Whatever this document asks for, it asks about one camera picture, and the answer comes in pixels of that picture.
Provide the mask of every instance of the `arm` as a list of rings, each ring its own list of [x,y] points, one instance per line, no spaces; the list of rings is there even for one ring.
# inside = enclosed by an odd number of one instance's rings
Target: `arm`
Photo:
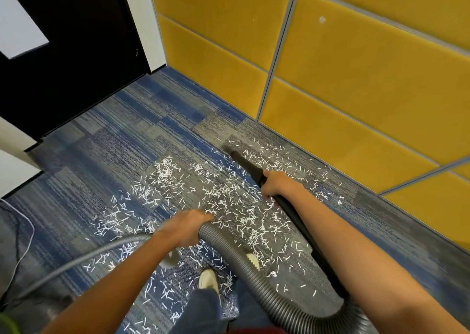
[[[142,287],[174,248],[196,245],[199,228],[211,214],[176,214],[150,240],[74,301],[42,334],[115,333]]]
[[[376,244],[284,172],[264,171],[264,198],[296,208],[338,278],[380,333],[469,333]]]

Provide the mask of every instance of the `white cable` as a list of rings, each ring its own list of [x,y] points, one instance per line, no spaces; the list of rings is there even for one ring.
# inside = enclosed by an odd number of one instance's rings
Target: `white cable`
[[[16,266],[15,266],[15,269],[13,270],[13,275],[11,276],[10,278],[10,282],[8,283],[8,286],[7,286],[7,289],[5,290],[4,293],[6,293],[8,291],[8,289],[10,288],[11,286],[11,283],[13,282],[13,279],[15,278],[15,274],[16,274],[16,270],[18,269],[18,266],[20,265],[20,262],[21,260],[23,260],[23,258],[26,256],[26,254],[28,253],[30,247],[31,247],[31,242],[32,242],[32,238],[34,237],[34,232],[36,231],[36,229],[34,228],[34,225],[32,223],[32,221],[26,216],[24,215],[22,212],[20,212],[18,209],[16,209],[13,205],[11,205],[8,201],[6,200],[3,200],[2,198],[0,198],[1,201],[3,201],[5,204],[7,204],[10,208],[12,208],[15,212],[17,212],[18,214],[20,214],[23,218],[25,218],[28,223],[30,223],[31,227],[32,227],[32,234],[31,234],[31,238],[30,238],[30,241],[28,243],[28,246],[26,248],[26,251],[24,252],[24,254],[20,257],[20,259],[18,260],[18,262],[16,263]]]

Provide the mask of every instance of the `forearm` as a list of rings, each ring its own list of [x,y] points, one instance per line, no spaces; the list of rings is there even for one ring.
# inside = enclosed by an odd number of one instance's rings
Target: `forearm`
[[[161,260],[176,247],[174,234],[158,231],[106,277],[74,301],[43,331],[114,333]]]
[[[463,329],[395,260],[301,184],[282,195],[296,208],[338,278],[381,333],[417,332],[413,324],[423,332],[433,332],[442,323]]]

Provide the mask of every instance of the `vacuum hose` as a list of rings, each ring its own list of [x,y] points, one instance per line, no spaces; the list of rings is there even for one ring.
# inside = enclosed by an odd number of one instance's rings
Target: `vacuum hose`
[[[51,279],[82,262],[96,257],[98,254],[129,242],[146,241],[151,236],[151,234],[131,235],[111,241],[51,272],[41,280],[27,287],[16,296],[16,299],[26,297]],[[303,312],[291,301],[280,296],[266,278],[255,268],[248,257],[246,257],[246,254],[244,254],[239,247],[235,246],[233,240],[217,226],[212,223],[203,224],[199,229],[199,238],[214,247],[217,252],[226,259],[232,271],[245,281],[250,293],[255,297],[273,322],[285,331],[289,333],[318,334],[366,333],[369,320],[349,296],[344,298],[343,305],[336,313],[328,317],[314,317]],[[179,253],[177,250],[173,250],[160,263],[160,266],[166,268],[174,267],[178,261]]]

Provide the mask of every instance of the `person's left hand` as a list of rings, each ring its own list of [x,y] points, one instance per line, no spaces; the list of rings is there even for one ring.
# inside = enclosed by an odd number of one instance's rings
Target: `person's left hand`
[[[199,228],[202,224],[214,220],[214,215],[200,210],[185,210],[165,221],[158,231],[166,231],[176,237],[176,247],[187,248],[199,242]]]

